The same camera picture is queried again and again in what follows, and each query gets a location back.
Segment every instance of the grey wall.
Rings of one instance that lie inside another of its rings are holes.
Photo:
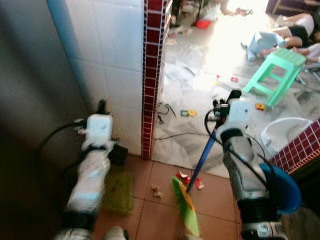
[[[7,219],[6,232],[15,235],[5,239],[47,239],[37,234],[49,233],[56,219],[46,197],[58,194],[55,177],[78,160],[82,138],[60,133],[37,168],[29,155],[49,132],[87,114],[46,1],[0,0],[0,207],[11,213],[1,214],[0,225]],[[30,236],[19,237],[24,230]]]

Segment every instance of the black shorts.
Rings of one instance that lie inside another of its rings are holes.
[[[310,46],[307,30],[304,26],[293,25],[288,27],[293,37],[298,37],[302,40],[302,47],[307,48]]]

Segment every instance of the terracotta floor tile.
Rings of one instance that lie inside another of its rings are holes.
[[[200,236],[204,240],[236,240],[236,223],[198,214]]]
[[[153,161],[144,160],[139,156],[129,155],[126,167],[133,175],[133,196],[144,199],[147,192],[148,181]]]
[[[178,240],[185,228],[178,209],[145,201],[136,240]]]
[[[137,235],[138,225],[142,212],[144,200],[132,198],[132,214],[130,216],[122,216],[115,213],[100,211],[94,226],[94,235],[96,240],[100,240],[103,235],[111,228],[120,226],[129,232],[130,239],[135,239]]]
[[[172,177],[176,175],[177,171],[181,171],[183,174],[188,174],[189,176],[191,175],[191,170],[189,169],[154,161],[145,199],[176,207],[177,200],[172,185]],[[150,184],[159,186],[159,191],[163,193],[162,198],[154,197],[154,192],[150,188]]]
[[[236,236],[238,240],[241,240],[241,224],[240,223],[236,224]]]
[[[200,173],[204,188],[198,190],[194,186],[191,190],[191,199],[197,213],[235,221],[235,203],[227,178]]]
[[[237,223],[241,223],[240,210],[238,208],[238,204],[236,200],[234,200],[234,210],[235,210],[235,221]]]

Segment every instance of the blue dustpan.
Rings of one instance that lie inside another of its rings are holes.
[[[301,194],[295,180],[281,168],[272,166],[275,175],[266,163],[260,164],[270,186],[278,214],[295,212],[301,204]]]

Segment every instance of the green broom bristles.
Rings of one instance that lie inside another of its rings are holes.
[[[189,204],[192,204],[192,202],[188,204],[187,200],[185,199],[185,195],[187,194],[186,190],[181,188],[180,180],[177,177],[172,178],[172,184],[178,203],[178,208],[186,228],[192,233],[192,235],[199,237],[200,233],[197,214],[194,208],[191,209],[189,206]]]

